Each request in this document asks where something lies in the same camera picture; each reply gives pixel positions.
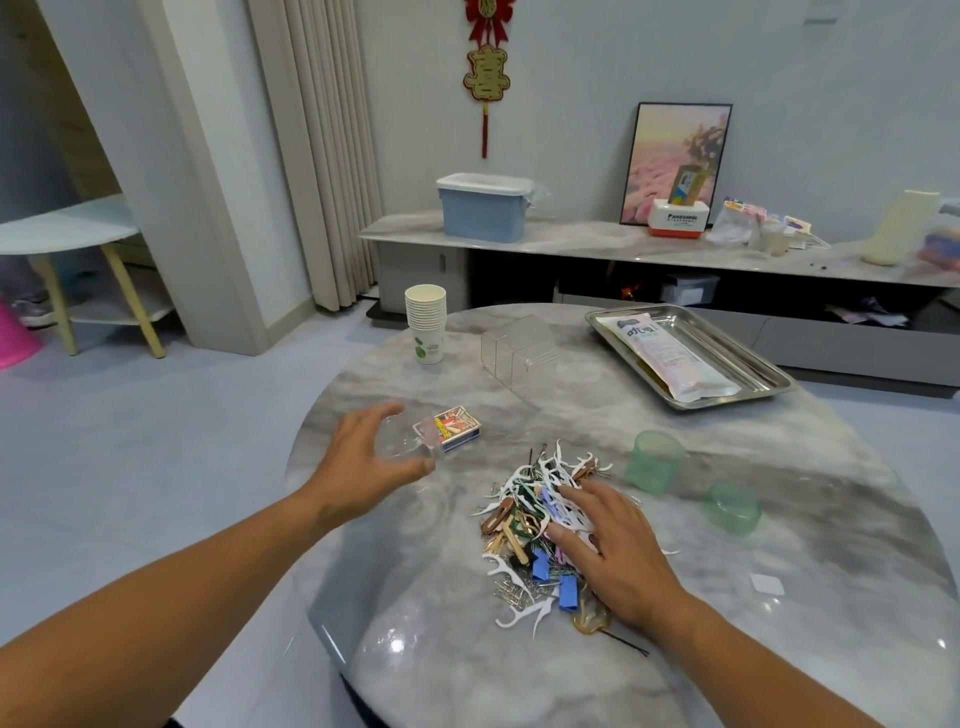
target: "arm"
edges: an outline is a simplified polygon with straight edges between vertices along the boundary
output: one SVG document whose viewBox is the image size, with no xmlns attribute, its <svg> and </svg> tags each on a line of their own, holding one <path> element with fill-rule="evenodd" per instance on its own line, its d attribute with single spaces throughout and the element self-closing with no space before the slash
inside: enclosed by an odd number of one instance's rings
<svg viewBox="0 0 960 728">
<path fill-rule="evenodd" d="M 402 408 L 347 413 L 299 491 L 0 648 L 0 724 L 162 726 L 308 548 L 433 469 L 374 457 L 380 422 Z"/>
<path fill-rule="evenodd" d="M 686 592 L 642 511 L 627 497 L 597 482 L 562 492 L 593 521 L 601 553 L 555 523 L 547 526 L 547 536 L 607 606 L 684 669 L 728 728 L 877 728 L 870 717 Z"/>
</svg>

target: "green plastic cup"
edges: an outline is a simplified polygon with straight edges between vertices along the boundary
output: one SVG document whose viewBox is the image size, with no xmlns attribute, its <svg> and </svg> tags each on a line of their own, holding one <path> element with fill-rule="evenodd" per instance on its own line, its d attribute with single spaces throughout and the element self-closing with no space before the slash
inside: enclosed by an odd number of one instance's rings
<svg viewBox="0 0 960 728">
<path fill-rule="evenodd" d="M 676 438 L 648 429 L 634 440 L 627 479 L 641 491 L 658 496 L 670 487 L 685 459 L 686 450 Z"/>
<path fill-rule="evenodd" d="M 753 533 L 762 511 L 754 494 L 729 480 L 717 480 L 704 495 L 707 518 L 734 536 Z"/>
</svg>

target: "gray tile floor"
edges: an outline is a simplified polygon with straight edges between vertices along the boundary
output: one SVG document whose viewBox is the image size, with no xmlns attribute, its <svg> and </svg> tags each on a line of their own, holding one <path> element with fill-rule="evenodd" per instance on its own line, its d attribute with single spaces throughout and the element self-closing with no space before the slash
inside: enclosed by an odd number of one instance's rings
<svg viewBox="0 0 960 728">
<path fill-rule="evenodd" d="M 153 360 L 134 329 L 53 332 L 0 373 L 0 643 L 126 571 L 272 502 L 310 405 L 390 336 L 369 302 L 318 314 L 257 358 L 168 337 Z M 960 401 L 807 388 L 900 473 L 960 567 Z M 187 728 L 359 728 L 285 579 L 178 712 Z"/>
</svg>

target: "framed picture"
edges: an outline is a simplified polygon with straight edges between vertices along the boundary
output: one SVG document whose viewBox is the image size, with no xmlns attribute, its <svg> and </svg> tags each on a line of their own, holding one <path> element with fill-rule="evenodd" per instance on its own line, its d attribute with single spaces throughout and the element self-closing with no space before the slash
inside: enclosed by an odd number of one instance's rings
<svg viewBox="0 0 960 728">
<path fill-rule="evenodd" d="M 621 224 L 646 225 L 654 199 L 669 197 L 685 165 L 706 170 L 697 199 L 712 204 L 732 109 L 733 104 L 639 105 Z"/>
</svg>

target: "round marble table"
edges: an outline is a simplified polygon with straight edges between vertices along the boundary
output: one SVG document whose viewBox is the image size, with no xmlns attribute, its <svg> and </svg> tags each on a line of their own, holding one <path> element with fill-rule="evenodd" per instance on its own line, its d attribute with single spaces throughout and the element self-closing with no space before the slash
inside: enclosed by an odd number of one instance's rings
<svg viewBox="0 0 960 728">
<path fill-rule="evenodd" d="M 322 457 L 340 416 L 379 400 L 415 413 L 464 405 L 483 425 L 416 486 L 317 544 L 294 578 L 317 634 L 363 699 L 395 728 L 715 724 L 702 698 L 655 652 L 584 636 L 554 611 L 508 618 L 470 516 L 530 447 L 564 439 L 613 462 L 634 436 L 675 435 L 691 453 L 666 496 L 644 496 L 684 585 L 792 664 L 888 726 L 952 724 L 960 605 L 943 551 L 896 475 L 849 426 L 801 390 L 677 413 L 596 336 L 589 309 L 549 303 L 482 308 L 447 320 L 446 356 L 422 366 L 409 331 L 354 362 L 321 394 L 290 455 L 286 488 Z M 561 357 L 555 395 L 532 407 L 483 369 L 480 334 L 536 313 Z M 764 517 L 735 538 L 708 523 L 713 479 L 748 486 Z M 785 594 L 752 586 L 778 577 Z"/>
</svg>

